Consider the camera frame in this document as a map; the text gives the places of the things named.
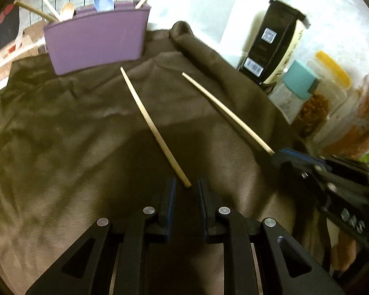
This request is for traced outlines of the person right hand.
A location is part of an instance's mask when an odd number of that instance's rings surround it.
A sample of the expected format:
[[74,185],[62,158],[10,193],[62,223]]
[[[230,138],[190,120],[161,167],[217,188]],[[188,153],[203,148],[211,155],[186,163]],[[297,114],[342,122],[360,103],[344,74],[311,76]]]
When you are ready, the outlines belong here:
[[338,243],[331,248],[331,266],[334,270],[346,272],[357,257],[357,243],[344,231],[338,233]]

